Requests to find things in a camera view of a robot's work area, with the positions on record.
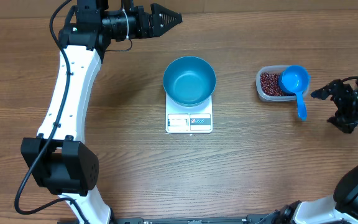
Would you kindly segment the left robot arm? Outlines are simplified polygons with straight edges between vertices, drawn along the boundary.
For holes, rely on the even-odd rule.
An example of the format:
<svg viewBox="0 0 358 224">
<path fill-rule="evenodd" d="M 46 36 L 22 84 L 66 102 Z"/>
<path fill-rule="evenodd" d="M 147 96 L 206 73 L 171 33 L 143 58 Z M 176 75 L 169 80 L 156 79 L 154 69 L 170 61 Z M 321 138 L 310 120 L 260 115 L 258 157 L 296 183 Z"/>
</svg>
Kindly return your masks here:
<svg viewBox="0 0 358 224">
<path fill-rule="evenodd" d="M 123 1 L 78 1 L 63 28 L 52 34 L 60 51 L 57 82 L 45 119 L 21 154 L 37 185 L 66 202 L 77 223 L 114 223 L 114 213 L 96 186 L 98 157 L 85 146 L 85 118 L 93 83 L 112 41 L 159 37 L 182 22 L 180 13 L 157 3 L 151 11 Z"/>
</svg>

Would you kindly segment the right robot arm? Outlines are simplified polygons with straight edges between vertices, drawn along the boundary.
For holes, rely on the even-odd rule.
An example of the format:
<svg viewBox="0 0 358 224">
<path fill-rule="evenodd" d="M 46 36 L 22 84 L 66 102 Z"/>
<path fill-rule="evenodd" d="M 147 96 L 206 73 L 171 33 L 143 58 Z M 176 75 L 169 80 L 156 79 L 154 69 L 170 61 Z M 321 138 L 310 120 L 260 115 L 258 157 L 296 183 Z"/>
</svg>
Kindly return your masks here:
<svg viewBox="0 0 358 224">
<path fill-rule="evenodd" d="M 334 102 L 337 111 L 328 122 L 345 134 L 358 125 L 358 76 L 353 79 L 355 88 L 348 78 L 337 79 L 311 94 Z M 273 213 L 272 223 L 358 223 L 358 166 L 341 178 L 332 196 L 286 205 Z"/>
</svg>

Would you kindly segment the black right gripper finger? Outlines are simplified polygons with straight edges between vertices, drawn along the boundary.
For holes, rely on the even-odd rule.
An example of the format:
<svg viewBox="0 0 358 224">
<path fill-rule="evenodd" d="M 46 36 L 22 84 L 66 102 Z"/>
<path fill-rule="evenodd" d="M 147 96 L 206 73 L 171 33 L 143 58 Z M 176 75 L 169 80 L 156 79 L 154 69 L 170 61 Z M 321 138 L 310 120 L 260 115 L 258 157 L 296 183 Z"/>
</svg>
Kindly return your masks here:
<svg viewBox="0 0 358 224">
<path fill-rule="evenodd" d="M 344 122 L 343 120 L 335 116 L 330 117 L 327 120 L 327 122 L 333 124 L 335 127 L 337 127 L 340 131 L 342 131 L 345 134 L 351 134 L 356 127 L 355 123 Z"/>
<path fill-rule="evenodd" d="M 325 100 L 330 95 L 333 95 L 336 87 L 337 87 L 337 81 L 332 81 L 332 82 L 328 83 L 327 85 L 325 85 L 324 87 L 313 91 L 310 96 L 312 98 Z"/>
</svg>

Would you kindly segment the blue plastic measuring scoop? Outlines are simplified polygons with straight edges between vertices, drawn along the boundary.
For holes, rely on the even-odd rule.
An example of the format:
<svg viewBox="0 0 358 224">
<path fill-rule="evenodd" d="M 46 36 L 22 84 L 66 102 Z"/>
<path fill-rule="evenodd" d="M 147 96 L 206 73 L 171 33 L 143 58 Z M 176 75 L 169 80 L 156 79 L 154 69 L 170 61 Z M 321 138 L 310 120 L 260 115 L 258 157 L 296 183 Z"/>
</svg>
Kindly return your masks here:
<svg viewBox="0 0 358 224">
<path fill-rule="evenodd" d="M 303 93 L 310 84 L 310 75 L 307 70 L 300 65 L 291 65 L 279 76 L 278 84 L 284 92 L 296 96 L 298 117 L 301 120 L 306 120 L 307 109 Z"/>
</svg>

